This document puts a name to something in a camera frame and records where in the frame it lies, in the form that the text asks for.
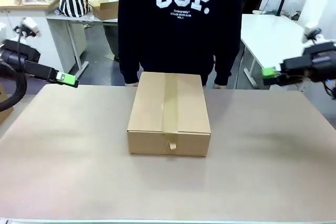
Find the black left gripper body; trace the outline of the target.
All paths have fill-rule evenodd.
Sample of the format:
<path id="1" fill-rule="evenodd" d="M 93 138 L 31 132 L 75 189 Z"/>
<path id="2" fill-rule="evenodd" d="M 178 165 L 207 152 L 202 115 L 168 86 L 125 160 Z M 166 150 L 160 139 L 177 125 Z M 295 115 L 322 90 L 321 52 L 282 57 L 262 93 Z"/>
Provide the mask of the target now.
<path id="1" fill-rule="evenodd" d="M 39 51 L 21 42 L 5 39 L 1 46 L 1 60 L 18 71 L 31 71 L 39 58 Z"/>

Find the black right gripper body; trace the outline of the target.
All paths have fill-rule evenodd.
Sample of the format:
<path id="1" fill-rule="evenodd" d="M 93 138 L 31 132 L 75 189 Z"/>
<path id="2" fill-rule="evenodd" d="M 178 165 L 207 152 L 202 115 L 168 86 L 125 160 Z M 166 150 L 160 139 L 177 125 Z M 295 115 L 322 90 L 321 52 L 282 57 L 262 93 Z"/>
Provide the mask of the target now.
<path id="1" fill-rule="evenodd" d="M 335 42 L 327 41 L 306 47 L 302 53 L 309 59 L 307 77 L 311 81 L 335 80 Z"/>

